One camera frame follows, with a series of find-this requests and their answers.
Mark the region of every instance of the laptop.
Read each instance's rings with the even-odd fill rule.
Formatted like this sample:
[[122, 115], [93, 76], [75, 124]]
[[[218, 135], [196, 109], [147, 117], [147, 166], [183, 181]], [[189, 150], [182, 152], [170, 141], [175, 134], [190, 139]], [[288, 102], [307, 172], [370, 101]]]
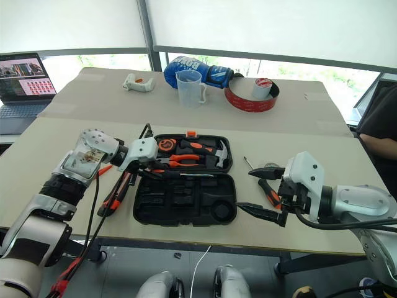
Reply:
[[0, 135], [21, 134], [55, 94], [37, 53], [0, 55]]

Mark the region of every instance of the laptop screen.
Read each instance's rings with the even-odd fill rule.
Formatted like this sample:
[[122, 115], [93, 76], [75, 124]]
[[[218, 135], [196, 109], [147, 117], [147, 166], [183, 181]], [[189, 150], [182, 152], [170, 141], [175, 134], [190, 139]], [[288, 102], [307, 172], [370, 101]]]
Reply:
[[52, 99], [56, 91], [37, 53], [0, 55], [3, 103]]

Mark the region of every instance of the person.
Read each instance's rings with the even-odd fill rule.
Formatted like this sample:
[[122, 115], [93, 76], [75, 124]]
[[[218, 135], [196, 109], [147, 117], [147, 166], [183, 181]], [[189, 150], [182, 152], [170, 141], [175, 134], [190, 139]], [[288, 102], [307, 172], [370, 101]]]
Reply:
[[373, 154], [374, 164], [397, 200], [397, 84], [382, 90], [379, 104], [359, 128], [359, 137]]

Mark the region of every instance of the hammer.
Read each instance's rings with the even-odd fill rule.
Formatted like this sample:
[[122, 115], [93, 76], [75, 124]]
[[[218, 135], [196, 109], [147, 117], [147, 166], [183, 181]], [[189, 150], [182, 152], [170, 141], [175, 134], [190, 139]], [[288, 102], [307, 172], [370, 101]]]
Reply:
[[213, 147], [206, 147], [199, 143], [188, 142], [187, 140], [182, 140], [180, 143], [181, 148], [190, 148], [193, 150], [194, 153], [200, 155], [215, 155], [219, 157], [219, 161], [216, 164], [217, 167], [223, 168], [223, 161], [228, 157], [228, 149], [226, 148], [225, 143], [221, 140], [222, 149], [216, 149]]

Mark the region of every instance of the white roller blind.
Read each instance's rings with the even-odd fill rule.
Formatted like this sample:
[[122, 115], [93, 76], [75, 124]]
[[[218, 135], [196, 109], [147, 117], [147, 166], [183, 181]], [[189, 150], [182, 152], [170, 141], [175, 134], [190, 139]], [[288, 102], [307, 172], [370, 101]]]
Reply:
[[147, 6], [155, 50], [204, 48], [397, 68], [396, 0], [147, 0]]
[[135, 0], [0, 0], [0, 52], [145, 47]]

